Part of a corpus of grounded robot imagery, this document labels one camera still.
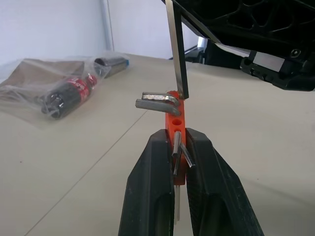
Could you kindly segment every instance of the screw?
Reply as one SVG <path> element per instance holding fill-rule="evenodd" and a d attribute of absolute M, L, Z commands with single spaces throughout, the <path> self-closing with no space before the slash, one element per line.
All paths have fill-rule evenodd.
<path fill-rule="evenodd" d="M 291 57 L 292 58 L 297 58 L 297 57 L 299 57 L 300 54 L 301 54 L 301 50 L 293 49 L 292 52 L 291 52 Z"/>

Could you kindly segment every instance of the hole in orange tool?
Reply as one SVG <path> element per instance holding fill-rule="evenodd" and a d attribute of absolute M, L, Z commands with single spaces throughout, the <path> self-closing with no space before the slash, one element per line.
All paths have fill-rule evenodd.
<path fill-rule="evenodd" d="M 172 121 L 172 123 L 173 123 L 173 125 L 181 125 L 181 124 L 182 124 L 182 121 L 179 120 L 179 119 L 174 119 L 174 120 Z"/>

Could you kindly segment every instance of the plastic bag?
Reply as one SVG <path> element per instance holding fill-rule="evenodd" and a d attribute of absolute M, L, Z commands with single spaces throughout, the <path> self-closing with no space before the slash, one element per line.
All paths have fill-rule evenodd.
<path fill-rule="evenodd" d="M 64 60 L 23 59 L 0 67 L 0 109 L 26 120 L 60 119 L 84 103 L 109 76 L 129 65 L 125 55 Z"/>

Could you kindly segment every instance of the beige tabletop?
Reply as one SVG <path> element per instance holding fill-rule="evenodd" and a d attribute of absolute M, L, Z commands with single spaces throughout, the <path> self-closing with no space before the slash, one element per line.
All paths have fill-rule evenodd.
<path fill-rule="evenodd" d="M 143 91 L 176 88 L 172 61 L 131 56 L 85 104 L 39 128 L 0 113 L 0 235 L 117 236 L 126 179 L 164 114 Z M 315 93 L 188 64 L 187 127 L 238 174 L 266 236 L 315 235 Z M 186 188 L 175 236 L 192 236 Z"/>

